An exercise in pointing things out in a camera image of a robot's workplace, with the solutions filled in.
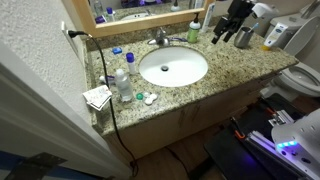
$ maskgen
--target toothbrush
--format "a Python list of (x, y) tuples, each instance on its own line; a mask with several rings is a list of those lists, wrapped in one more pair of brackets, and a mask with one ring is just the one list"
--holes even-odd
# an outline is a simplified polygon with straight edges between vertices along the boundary
[(254, 29), (256, 29), (257, 27), (259, 27), (259, 23), (254, 24), (254, 25), (252, 26), (252, 28), (250, 28), (249, 33), (250, 33), (251, 31), (253, 31)]

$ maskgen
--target black cable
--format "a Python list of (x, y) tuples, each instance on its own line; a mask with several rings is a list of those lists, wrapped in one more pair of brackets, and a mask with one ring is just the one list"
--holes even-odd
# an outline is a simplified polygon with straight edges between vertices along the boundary
[(186, 173), (187, 173), (187, 175), (188, 175), (188, 178), (189, 178), (189, 171), (188, 171), (186, 165), (183, 163), (183, 161), (179, 158), (179, 156), (178, 156), (173, 150), (171, 150), (171, 149), (168, 148), (168, 147), (165, 147), (165, 148), (168, 149), (168, 151), (171, 153), (171, 155), (172, 155), (175, 159), (177, 159), (177, 160), (182, 164), (182, 166), (183, 166), (184, 170), (186, 171)]
[[(104, 78), (105, 78), (105, 81), (106, 81), (106, 84), (108, 86), (108, 88), (110, 87), (109, 86), (109, 81), (108, 81), (108, 72), (107, 72), (107, 66), (106, 66), (106, 63), (105, 63), (105, 60), (104, 60), (104, 56), (103, 56), (103, 53), (102, 53), (102, 50), (101, 50), (101, 47), (99, 45), (99, 43), (97, 42), (96, 39), (94, 39), (90, 34), (87, 34), (83, 31), (68, 31), (67, 32), (69, 34), (69, 36), (71, 38), (74, 38), (76, 37), (77, 35), (86, 35), (88, 37), (90, 37), (90, 39), (93, 40), (93, 42), (96, 44), (99, 52), (100, 52), (100, 56), (101, 56), (101, 60), (102, 60), (102, 64), (103, 64), (103, 71), (104, 71)], [(123, 143), (121, 137), (120, 137), (120, 134), (119, 134), (119, 130), (118, 130), (118, 127), (117, 127), (117, 122), (116, 122), (116, 117), (114, 115), (114, 109), (113, 109), (113, 103), (112, 103), (112, 98), (110, 98), (109, 100), (109, 103), (110, 103), (110, 110), (111, 110), (111, 116), (112, 116), (112, 121), (113, 121), (113, 127), (114, 127), (114, 130), (116, 132), (116, 135), (117, 135), (117, 138), (121, 144), (121, 146), (130, 154), (130, 156), (132, 157), (132, 160), (133, 160), (133, 163), (131, 165), (132, 167), (132, 177), (136, 177), (139, 173), (139, 166), (138, 166), (138, 163), (137, 163), (137, 160), (136, 158), (134, 157), (134, 155), (132, 154), (132, 152), (127, 148), (127, 146)]]

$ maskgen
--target cup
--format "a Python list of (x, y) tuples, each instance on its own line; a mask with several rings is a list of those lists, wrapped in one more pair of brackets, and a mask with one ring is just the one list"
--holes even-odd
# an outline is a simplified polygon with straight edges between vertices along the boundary
[(234, 39), (234, 46), (237, 48), (246, 48), (253, 34), (254, 31), (251, 30), (251, 28), (242, 27)]

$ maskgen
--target drain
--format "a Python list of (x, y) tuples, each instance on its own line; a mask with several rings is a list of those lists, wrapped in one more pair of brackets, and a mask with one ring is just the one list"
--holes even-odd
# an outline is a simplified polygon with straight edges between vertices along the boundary
[(169, 70), (168, 66), (161, 66), (161, 71), (166, 72)]

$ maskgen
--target toilet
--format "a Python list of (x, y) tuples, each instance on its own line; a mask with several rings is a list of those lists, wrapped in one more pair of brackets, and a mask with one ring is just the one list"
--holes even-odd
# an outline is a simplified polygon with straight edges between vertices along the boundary
[[(295, 56), (310, 41), (320, 24), (320, 17), (301, 19), (301, 14), (294, 14), (274, 18), (271, 23), (281, 22), (288, 26), (287, 32), (279, 38), (276, 46)], [(288, 101), (293, 101), (299, 95), (320, 97), (320, 73), (299, 62), (297, 65), (281, 71), (281, 75), (274, 78), (266, 88), (260, 91), (264, 98), (278, 93)]]

